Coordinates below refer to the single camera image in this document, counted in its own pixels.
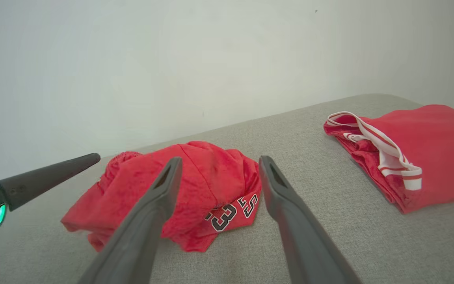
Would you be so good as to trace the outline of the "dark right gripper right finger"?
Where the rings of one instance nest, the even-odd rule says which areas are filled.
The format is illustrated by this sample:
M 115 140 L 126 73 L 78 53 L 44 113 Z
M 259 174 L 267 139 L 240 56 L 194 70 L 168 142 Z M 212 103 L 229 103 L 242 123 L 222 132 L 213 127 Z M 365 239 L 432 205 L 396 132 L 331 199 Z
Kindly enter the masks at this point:
M 277 222 L 293 284 L 361 280 L 270 156 L 258 162 L 267 212 Z

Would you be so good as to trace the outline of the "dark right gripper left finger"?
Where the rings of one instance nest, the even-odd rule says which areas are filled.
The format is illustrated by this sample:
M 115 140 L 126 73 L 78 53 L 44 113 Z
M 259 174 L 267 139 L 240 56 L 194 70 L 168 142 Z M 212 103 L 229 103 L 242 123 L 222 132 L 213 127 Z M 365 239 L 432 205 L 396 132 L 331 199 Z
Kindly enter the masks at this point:
M 173 157 L 134 205 L 80 284 L 147 284 L 164 223 L 175 210 L 182 158 Z

